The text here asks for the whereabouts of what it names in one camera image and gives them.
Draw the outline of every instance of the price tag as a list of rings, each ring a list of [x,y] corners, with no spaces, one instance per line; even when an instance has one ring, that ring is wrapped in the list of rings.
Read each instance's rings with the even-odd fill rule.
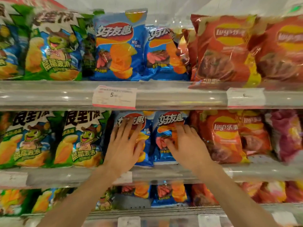
[[[120,178],[114,181],[114,185],[120,185],[124,183],[132,183],[132,172],[127,171],[126,173],[122,174]]]
[[[266,104],[264,88],[229,88],[227,106],[233,108],[262,108]]]
[[[119,217],[118,227],[141,227],[140,217]]]
[[[221,227],[220,217],[217,215],[198,215],[199,227]]]
[[[229,177],[231,177],[231,178],[233,177],[234,172],[233,172],[233,170],[232,170],[231,168],[229,168],[229,167],[224,167],[223,170],[224,170],[224,172],[225,172]]]
[[[26,172],[0,171],[0,186],[3,187],[26,187],[28,174]]]
[[[291,212],[287,212],[287,211],[275,212],[272,214],[272,216],[274,217],[275,221],[282,226],[298,224],[296,218]]]
[[[115,109],[136,109],[137,88],[98,86],[93,95],[93,106]]]

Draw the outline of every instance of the shelf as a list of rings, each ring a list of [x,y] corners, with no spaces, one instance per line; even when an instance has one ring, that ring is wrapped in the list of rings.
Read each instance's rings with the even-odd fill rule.
[[[266,164],[232,164],[222,165],[232,175],[236,182],[253,181],[289,181],[303,180],[303,165],[294,163],[283,165],[278,162]],[[89,168],[12,168],[2,171],[27,172],[27,189],[34,188],[58,188],[58,187],[78,187],[90,176],[93,169]],[[201,183],[189,170],[185,170],[181,165],[156,165],[154,168],[132,168],[132,183],[117,183],[116,185],[133,184],[135,182],[147,182],[153,185],[170,184],[174,181],[183,181],[185,184]],[[3,183],[0,188],[7,189]]]
[[[137,110],[225,109],[224,87],[188,89],[190,82],[0,81],[0,110],[96,110],[94,89],[99,85],[137,88]],[[303,108],[303,91],[264,91],[264,108]]]
[[[293,213],[299,224],[302,223],[302,204],[267,204],[262,205],[267,211],[281,212],[287,211]],[[222,227],[230,224],[229,219],[219,206],[212,207],[187,207],[187,208],[160,208],[145,210],[127,210],[127,211],[103,211],[91,213],[83,227],[91,226],[117,226],[119,217],[141,218],[141,226],[159,226],[159,223],[183,224],[184,227],[198,227],[198,215],[219,216]],[[44,215],[22,215],[22,217],[1,217],[0,225],[5,227],[35,227]]]

